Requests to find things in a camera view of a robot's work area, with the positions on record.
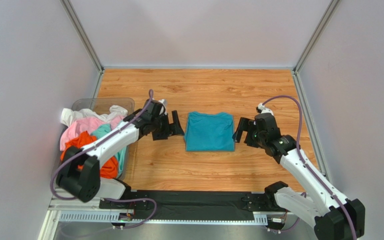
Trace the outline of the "teal t shirt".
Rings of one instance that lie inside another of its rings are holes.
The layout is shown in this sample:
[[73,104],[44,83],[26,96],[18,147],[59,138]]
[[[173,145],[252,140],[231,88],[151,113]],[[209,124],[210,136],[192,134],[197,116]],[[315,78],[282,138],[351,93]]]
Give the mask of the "teal t shirt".
[[189,112],[184,134],[187,152],[233,152],[234,116]]

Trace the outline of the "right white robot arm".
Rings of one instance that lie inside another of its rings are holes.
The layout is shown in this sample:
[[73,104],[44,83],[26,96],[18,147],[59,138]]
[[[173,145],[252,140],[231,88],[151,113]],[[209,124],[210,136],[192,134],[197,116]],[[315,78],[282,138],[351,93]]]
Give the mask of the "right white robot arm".
[[261,112],[254,119],[242,117],[232,138],[264,149],[279,165],[290,172],[310,196],[292,190],[278,181],[264,191],[272,205],[288,210],[313,228],[319,240],[358,240],[365,234],[366,208],[359,199],[351,200],[334,187],[310,162],[297,141],[282,135],[272,113]]

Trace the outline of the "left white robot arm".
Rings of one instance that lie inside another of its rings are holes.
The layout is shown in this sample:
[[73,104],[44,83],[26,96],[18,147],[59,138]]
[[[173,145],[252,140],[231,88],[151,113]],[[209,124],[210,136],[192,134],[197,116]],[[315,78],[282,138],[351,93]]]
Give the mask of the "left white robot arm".
[[116,153],[151,135],[154,141],[185,134],[177,110],[167,112],[166,101],[148,99],[143,108],[125,117],[102,138],[81,148],[67,149],[61,165],[52,176],[50,188],[58,186],[70,200],[87,203],[94,198],[119,200],[126,186],[115,178],[104,178],[101,169]]

